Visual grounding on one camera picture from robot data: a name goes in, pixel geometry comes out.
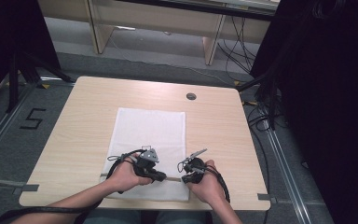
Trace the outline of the light wooden desk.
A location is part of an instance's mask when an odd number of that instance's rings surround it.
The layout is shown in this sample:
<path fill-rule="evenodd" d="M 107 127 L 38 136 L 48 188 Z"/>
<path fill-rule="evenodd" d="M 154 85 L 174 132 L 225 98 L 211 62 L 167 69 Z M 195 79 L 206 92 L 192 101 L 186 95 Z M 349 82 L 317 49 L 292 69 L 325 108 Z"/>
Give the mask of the light wooden desk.
<path fill-rule="evenodd" d="M 179 9 L 150 6 L 120 0 L 37 0 L 44 16 L 83 21 L 89 25 L 94 52 L 103 53 L 113 30 L 118 26 L 200 36 L 203 41 L 205 63 L 213 63 L 217 41 L 221 38 L 259 44 L 269 28 L 269 21 L 251 19 L 247 15 L 257 9 L 267 15 L 275 14 L 278 4 L 269 0 L 210 0 L 211 7 L 237 9 L 238 16 L 224 12 L 198 12 L 195 8 Z"/>

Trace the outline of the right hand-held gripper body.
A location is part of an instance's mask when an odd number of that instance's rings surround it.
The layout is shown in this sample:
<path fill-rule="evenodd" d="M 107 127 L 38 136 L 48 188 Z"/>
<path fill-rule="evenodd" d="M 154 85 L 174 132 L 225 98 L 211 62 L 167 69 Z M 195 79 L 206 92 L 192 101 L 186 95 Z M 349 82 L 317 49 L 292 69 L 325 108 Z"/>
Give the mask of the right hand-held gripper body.
<path fill-rule="evenodd" d="M 196 151 L 180 162 L 180 171 L 185 171 L 186 175 L 193 175 L 195 178 L 192 180 L 196 180 L 198 184 L 202 180 L 206 170 L 206 165 L 204 161 L 199 158 L 199 155 L 205 151 L 206 148 Z"/>

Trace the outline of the black curtain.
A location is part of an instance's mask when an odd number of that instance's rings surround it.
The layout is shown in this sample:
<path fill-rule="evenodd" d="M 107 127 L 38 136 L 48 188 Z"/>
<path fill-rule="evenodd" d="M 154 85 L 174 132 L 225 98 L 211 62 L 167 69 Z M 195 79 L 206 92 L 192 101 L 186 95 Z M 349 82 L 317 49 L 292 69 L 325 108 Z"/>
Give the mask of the black curtain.
<path fill-rule="evenodd" d="M 61 68 L 38 0 L 0 0 L 0 83 L 17 50 Z"/>
<path fill-rule="evenodd" d="M 262 43 L 287 38 L 285 116 L 335 224 L 358 224 L 358 0 L 281 0 Z"/>

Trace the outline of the white towel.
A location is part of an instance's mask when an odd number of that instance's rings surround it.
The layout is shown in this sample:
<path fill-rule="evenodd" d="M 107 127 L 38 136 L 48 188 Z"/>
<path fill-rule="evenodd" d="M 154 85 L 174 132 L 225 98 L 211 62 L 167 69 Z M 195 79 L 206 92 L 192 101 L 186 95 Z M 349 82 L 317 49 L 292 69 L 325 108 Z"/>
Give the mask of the white towel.
<path fill-rule="evenodd" d="M 146 186 L 137 186 L 123 193 L 113 193 L 114 199 L 186 202 L 189 189 L 180 180 L 177 164 L 186 158 L 186 114 L 120 108 L 102 170 L 105 180 L 109 169 L 119 156 L 142 147 L 156 150 L 159 163 L 155 169 L 167 175 L 167 179 Z"/>

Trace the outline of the black tape floor marking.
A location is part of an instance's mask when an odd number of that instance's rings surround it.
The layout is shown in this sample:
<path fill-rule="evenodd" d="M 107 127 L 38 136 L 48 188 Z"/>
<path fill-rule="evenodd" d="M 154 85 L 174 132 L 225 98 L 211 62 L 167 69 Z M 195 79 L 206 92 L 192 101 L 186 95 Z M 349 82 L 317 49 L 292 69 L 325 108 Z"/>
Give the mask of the black tape floor marking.
<path fill-rule="evenodd" d="M 32 108 L 20 126 L 22 130 L 37 130 L 44 121 L 45 108 Z"/>

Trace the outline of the person's right hand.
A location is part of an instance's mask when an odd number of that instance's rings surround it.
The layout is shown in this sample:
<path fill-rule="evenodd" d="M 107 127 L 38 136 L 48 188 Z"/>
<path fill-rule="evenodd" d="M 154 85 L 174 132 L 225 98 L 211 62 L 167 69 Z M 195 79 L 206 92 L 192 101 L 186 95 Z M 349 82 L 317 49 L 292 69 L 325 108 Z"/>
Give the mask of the person's right hand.
<path fill-rule="evenodd" d="M 187 187 L 204 203 L 212 208 L 221 207 L 227 200 L 217 177 L 210 171 L 206 171 L 199 184 L 187 183 Z"/>

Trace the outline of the metal floor rail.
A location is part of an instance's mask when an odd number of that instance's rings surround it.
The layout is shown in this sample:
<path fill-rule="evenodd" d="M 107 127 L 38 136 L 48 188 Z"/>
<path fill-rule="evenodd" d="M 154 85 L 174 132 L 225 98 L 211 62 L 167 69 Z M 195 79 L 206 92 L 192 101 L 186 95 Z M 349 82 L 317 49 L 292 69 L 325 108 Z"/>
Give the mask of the metal floor rail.
<path fill-rule="evenodd" d="M 290 170 L 288 162 L 284 156 L 281 142 L 279 141 L 276 132 L 272 129 L 272 126 L 269 124 L 268 121 L 264 121 L 263 126 L 267 129 L 268 140 L 278 163 L 278 167 L 281 171 L 282 179 L 286 186 L 288 195 L 291 199 L 292 206 L 294 207 L 294 210 L 296 212 L 298 223 L 312 224 L 308 207 L 306 206 L 301 196 L 301 193 L 299 191 L 299 188 L 297 187 L 296 181 Z"/>
<path fill-rule="evenodd" d="M 43 88 L 45 85 L 73 87 L 75 83 L 65 82 L 57 77 L 42 77 L 42 80 L 37 84 L 26 84 L 20 95 L 18 96 L 17 102 L 14 104 L 13 107 L 9 109 L 8 112 L 5 113 L 5 115 L 0 120 L 0 141 L 8 131 L 15 118 L 19 115 L 26 99 L 32 94 L 35 89 Z"/>

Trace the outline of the grey tape strip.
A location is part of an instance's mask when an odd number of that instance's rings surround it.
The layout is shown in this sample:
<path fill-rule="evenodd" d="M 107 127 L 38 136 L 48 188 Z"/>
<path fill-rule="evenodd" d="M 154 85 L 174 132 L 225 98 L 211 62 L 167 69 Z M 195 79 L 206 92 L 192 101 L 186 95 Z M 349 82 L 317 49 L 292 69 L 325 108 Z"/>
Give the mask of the grey tape strip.
<path fill-rule="evenodd" d="M 38 184 L 32 184 L 32 185 L 23 185 L 20 187 L 15 187 L 13 189 L 13 194 L 14 195 L 21 195 L 23 192 L 28 192 L 28 191 L 38 191 L 39 185 Z"/>
<path fill-rule="evenodd" d="M 269 201 L 270 203 L 277 203 L 277 199 L 270 194 L 257 193 L 257 199 L 259 201 Z"/>

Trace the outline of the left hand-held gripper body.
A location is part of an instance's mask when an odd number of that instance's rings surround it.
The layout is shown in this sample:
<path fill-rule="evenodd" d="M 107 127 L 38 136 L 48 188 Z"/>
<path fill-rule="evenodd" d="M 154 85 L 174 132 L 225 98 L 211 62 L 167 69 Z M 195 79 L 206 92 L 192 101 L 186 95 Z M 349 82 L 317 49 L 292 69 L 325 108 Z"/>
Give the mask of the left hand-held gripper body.
<path fill-rule="evenodd" d="M 157 163 L 159 163 L 159 160 L 156 150 L 151 146 L 142 147 L 133 164 L 133 169 L 136 175 L 150 178 L 149 172 L 156 171 L 154 167 Z"/>

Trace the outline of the person's left hand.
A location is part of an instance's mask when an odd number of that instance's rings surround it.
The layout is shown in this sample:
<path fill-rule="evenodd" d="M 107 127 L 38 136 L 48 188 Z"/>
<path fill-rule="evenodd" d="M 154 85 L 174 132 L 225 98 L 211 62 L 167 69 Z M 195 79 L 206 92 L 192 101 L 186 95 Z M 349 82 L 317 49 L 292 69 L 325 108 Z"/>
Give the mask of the person's left hand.
<path fill-rule="evenodd" d="M 152 183 L 151 178 L 138 176 L 134 172 L 133 158 L 135 158 L 135 155 L 126 158 L 104 181 L 108 193 L 127 191 L 137 186 L 144 186 Z"/>

